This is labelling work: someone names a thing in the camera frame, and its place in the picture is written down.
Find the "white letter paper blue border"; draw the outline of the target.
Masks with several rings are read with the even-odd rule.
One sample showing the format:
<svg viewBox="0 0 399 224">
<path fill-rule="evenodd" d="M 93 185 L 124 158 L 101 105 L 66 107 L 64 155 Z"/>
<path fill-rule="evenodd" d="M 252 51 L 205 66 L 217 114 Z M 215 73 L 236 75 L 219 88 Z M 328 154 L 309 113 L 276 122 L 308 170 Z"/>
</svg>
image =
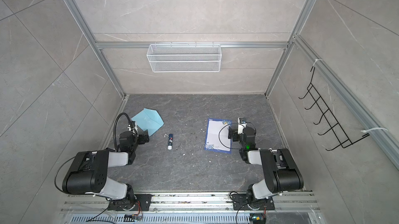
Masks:
<svg viewBox="0 0 399 224">
<path fill-rule="evenodd" d="M 231 154 L 232 141 L 228 139 L 230 120 L 208 119 L 204 150 Z"/>
</svg>

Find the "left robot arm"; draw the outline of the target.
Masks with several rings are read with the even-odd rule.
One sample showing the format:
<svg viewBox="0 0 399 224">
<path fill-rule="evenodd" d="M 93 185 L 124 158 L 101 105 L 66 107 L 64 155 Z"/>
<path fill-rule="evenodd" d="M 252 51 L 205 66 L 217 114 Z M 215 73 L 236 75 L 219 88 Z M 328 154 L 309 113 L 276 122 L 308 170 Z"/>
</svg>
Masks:
<svg viewBox="0 0 399 224">
<path fill-rule="evenodd" d="M 148 131 L 136 134 L 125 131 L 119 136 L 118 150 L 79 152 L 62 182 L 62 191 L 70 195 L 91 194 L 110 201 L 110 210 L 129 211 L 138 206 L 139 200 L 133 187 L 108 177 L 108 169 L 133 164 L 139 145 L 149 142 Z"/>
</svg>

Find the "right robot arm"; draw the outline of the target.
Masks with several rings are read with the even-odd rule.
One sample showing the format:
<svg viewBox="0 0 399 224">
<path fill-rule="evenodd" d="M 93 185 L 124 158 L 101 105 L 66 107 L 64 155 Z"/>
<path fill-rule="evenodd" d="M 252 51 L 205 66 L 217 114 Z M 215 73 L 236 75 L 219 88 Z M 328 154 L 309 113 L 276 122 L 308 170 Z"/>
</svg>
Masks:
<svg viewBox="0 0 399 224">
<path fill-rule="evenodd" d="M 228 128 L 228 138 L 240 144 L 241 159 L 247 164 L 262 167 L 264 178 L 247 189 L 247 204 L 269 199 L 282 192 L 301 190 L 304 186 L 303 177 L 290 151 L 286 148 L 258 149 L 255 137 L 256 130 L 243 124 Z"/>
</svg>

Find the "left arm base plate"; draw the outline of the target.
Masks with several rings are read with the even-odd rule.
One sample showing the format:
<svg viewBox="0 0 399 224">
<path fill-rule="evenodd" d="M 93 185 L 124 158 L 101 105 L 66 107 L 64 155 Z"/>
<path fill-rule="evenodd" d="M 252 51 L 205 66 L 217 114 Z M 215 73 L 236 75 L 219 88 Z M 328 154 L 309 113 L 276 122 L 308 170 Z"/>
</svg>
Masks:
<svg viewBox="0 0 399 224">
<path fill-rule="evenodd" d="M 142 211 L 148 211 L 150 208 L 151 200 L 151 194 L 135 194 L 132 199 L 126 197 L 121 200 L 111 200 L 107 210 L 138 211 L 140 208 Z"/>
</svg>

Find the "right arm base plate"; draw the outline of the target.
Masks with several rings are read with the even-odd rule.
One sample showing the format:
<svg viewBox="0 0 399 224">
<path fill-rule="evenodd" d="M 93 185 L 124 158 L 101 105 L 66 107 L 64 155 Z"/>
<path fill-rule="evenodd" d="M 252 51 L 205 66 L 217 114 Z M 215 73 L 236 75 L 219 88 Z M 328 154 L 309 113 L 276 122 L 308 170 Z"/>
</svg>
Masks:
<svg viewBox="0 0 399 224">
<path fill-rule="evenodd" d="M 272 198 L 251 200 L 247 194 L 235 191 L 229 193 L 229 198 L 233 203 L 234 210 L 275 210 Z"/>
</svg>

